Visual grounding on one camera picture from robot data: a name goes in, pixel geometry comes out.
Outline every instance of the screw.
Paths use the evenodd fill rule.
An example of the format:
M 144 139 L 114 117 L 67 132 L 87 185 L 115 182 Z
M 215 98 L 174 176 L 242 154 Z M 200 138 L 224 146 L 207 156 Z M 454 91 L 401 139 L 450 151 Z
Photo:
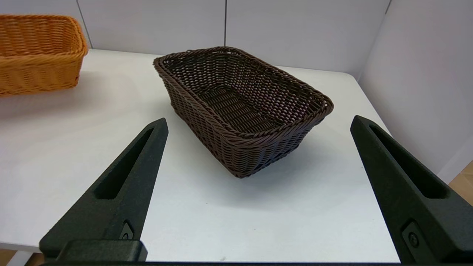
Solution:
M 419 238 L 412 232 L 409 233 L 409 242 L 415 248 L 419 246 Z

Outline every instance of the wooden floor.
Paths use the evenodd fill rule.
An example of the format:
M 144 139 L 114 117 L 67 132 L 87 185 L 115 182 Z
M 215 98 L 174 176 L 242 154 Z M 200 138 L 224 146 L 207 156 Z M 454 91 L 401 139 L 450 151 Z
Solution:
M 469 204 L 473 205 L 473 161 L 448 184 Z
M 448 184 L 468 203 L 473 205 L 473 161 Z M 6 266 L 16 251 L 0 249 L 0 266 Z M 34 253 L 26 266 L 39 266 L 44 262 L 42 254 Z

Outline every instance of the brown wicker basket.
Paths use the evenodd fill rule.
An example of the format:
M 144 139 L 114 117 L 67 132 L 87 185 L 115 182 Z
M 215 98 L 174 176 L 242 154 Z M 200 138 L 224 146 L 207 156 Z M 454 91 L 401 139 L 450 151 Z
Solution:
M 0 15 L 0 97 L 76 86 L 87 51 L 71 17 Z
M 175 112 L 236 177 L 295 150 L 332 101 L 285 71 L 236 48 L 154 60 Z

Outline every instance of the rectangular basket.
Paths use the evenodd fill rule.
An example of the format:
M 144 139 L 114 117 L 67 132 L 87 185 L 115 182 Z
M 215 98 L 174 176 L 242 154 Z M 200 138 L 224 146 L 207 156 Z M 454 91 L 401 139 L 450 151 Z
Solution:
M 172 53 L 154 66 L 175 112 L 240 178 L 295 150 L 333 110 L 321 92 L 232 47 Z
M 0 15 L 0 97 L 76 86 L 87 51 L 71 17 Z

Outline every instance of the basket bottom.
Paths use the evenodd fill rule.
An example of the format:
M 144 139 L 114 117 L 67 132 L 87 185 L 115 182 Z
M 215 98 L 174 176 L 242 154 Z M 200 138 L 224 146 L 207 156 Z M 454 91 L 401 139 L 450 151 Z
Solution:
M 237 131 L 258 133 L 283 125 L 283 122 L 265 115 L 231 87 L 219 85 L 196 91 L 196 94 L 205 101 L 223 121 Z

